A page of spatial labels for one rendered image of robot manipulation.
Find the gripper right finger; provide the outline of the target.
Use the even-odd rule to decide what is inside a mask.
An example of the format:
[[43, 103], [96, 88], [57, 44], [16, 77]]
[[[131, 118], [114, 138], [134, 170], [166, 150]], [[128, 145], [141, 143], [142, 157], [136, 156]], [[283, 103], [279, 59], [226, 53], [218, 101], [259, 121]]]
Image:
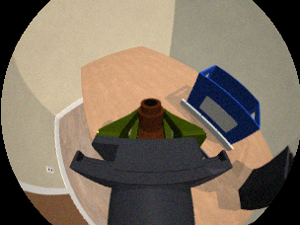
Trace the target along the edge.
[[[173, 131], [174, 137], [170, 128]], [[203, 128], [172, 114], [166, 109], [164, 109], [163, 131], [164, 138], [194, 137], [196, 138], [199, 147], [206, 139]]]

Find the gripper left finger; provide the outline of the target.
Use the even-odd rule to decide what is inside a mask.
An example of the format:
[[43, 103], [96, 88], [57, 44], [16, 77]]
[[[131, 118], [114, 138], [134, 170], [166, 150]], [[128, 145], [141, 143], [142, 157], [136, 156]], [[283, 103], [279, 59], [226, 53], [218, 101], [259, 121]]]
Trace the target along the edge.
[[139, 117], [138, 109], [134, 112], [100, 128], [96, 134], [102, 136], [113, 136], [118, 138], [128, 138], [130, 129], [132, 128], [129, 138], [138, 139]]

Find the brown glass bottle with white label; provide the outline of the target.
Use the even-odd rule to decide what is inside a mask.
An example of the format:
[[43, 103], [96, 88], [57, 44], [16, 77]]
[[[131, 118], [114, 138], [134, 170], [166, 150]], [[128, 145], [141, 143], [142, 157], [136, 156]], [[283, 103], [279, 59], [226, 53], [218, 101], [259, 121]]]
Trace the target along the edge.
[[161, 104], [161, 101], [153, 98], [141, 101], [141, 106], [138, 108], [138, 139], [164, 138], [164, 108]]

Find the blue plastic crate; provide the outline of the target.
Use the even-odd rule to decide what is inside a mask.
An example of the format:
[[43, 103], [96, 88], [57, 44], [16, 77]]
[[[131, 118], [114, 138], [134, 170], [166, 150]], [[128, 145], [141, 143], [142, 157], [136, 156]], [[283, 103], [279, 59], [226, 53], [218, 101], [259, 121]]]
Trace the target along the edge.
[[[198, 73], [187, 102], [230, 144], [261, 128], [260, 102], [244, 85], [217, 65]], [[251, 117], [253, 113], [255, 119]]]

